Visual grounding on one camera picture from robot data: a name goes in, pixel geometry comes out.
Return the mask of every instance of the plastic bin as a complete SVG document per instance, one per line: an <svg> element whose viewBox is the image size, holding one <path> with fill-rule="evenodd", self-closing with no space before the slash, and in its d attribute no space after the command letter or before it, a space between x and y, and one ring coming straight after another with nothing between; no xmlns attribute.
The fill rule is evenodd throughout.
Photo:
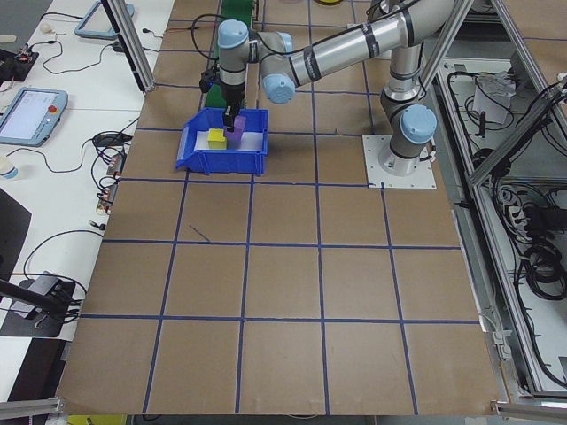
<svg viewBox="0 0 567 425"><path fill-rule="evenodd" d="M200 141L211 128L222 128L222 108L204 108L183 126L175 168L197 173L246 173L262 175L268 155L268 110L242 109L246 117L241 143L228 149L200 149Z"/></svg>

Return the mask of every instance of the white table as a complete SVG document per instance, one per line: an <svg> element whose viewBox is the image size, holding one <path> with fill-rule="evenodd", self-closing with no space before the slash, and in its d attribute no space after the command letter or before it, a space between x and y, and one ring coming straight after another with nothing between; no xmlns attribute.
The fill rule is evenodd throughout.
<svg viewBox="0 0 567 425"><path fill-rule="evenodd" d="M128 0L136 8L133 21L142 41L148 49L158 50L161 40L142 28L149 28L157 35L163 33L171 13L173 0ZM63 12L84 15L93 0L53 0L48 12ZM102 40L81 39L74 35L76 19L46 16L47 22L57 33L63 44L63 55L53 59L48 66L53 71L75 69L97 62L101 49L108 44ZM38 28L29 43L54 40L54 35L43 34ZM82 143L101 131L119 131L135 120L142 109L143 94L138 90L128 61L123 54L107 48L102 63L79 73L53 75L42 67L42 62L57 54L57 44L43 44L34 48L40 53L29 76L22 83L0 93L0 112L11 102L19 87L64 90L69 95L68 106L51 137L37 149L44 153L56 170L70 169L79 165ZM157 53L147 51L151 67L155 65ZM0 90L10 85L5 82ZM133 134L135 125L126 133ZM0 154L15 150L18 146L0 145ZM25 258L44 239L58 232L74 229L95 230L88 223L93 220L105 223L107 216L96 211L97 188L90 175L90 166L97 156L95 148L88 143L84 149L84 164L80 170L70 174L53 174L43 163L40 155L17 152L10 156L19 169L19 175L11 181L2 180L0 188L24 205L32 213L32 221L15 272L21 272ZM95 175L105 175L106 165L98 161ZM71 234L49 241L34 255L28 271L41 273L49 270L55 274L70 276L87 288L95 265L101 238L91 234ZM14 276L11 282L19 282L22 276ZM82 298L82 290L76 289L75 298ZM11 300L5 298L0 307L8 308ZM0 312L0 323L5 312ZM61 339L72 340L76 322L63 327ZM31 338L0 336L0 402L7 401L16 376L26 355Z"/></svg>

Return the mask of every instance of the tablet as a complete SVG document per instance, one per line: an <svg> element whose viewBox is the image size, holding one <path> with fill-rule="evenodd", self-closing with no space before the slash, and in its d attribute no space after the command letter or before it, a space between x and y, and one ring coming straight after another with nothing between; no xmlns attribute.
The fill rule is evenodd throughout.
<svg viewBox="0 0 567 425"><path fill-rule="evenodd" d="M126 4L130 16L134 15L134 5ZM77 28L74 29L75 35L83 38L100 38L103 40L116 39L114 28L106 15L104 6L100 1L96 1L87 14L81 19Z"/></svg>
<svg viewBox="0 0 567 425"><path fill-rule="evenodd" d="M67 106L61 90L19 90L0 118L0 143L39 146L47 140Z"/></svg>

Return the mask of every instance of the screen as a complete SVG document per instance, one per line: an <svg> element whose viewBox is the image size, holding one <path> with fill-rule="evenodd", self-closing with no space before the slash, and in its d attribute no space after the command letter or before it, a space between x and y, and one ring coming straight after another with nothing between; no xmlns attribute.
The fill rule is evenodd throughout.
<svg viewBox="0 0 567 425"><path fill-rule="evenodd" d="M85 21L82 26L81 31L91 31L93 33L108 33L113 26L108 20L108 15L106 15L105 8L101 3L97 5L94 12L91 13L89 18Z"/></svg>
<svg viewBox="0 0 567 425"><path fill-rule="evenodd" d="M57 93L24 91L0 128L0 137L31 139L56 97Z"/></svg>
<svg viewBox="0 0 567 425"><path fill-rule="evenodd" d="M7 281L18 262L32 214L0 189L0 217L0 279Z"/></svg>

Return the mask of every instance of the purple block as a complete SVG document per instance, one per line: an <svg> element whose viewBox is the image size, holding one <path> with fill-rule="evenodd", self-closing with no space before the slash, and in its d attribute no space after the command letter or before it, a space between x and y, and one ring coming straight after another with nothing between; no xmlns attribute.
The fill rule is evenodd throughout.
<svg viewBox="0 0 567 425"><path fill-rule="evenodd" d="M227 138L228 142L233 143L240 143L240 139L242 139L242 134L245 131L246 125L246 117L242 115L237 115L234 118L234 131L230 132L227 131L227 128L224 128L224 136Z"/></svg>

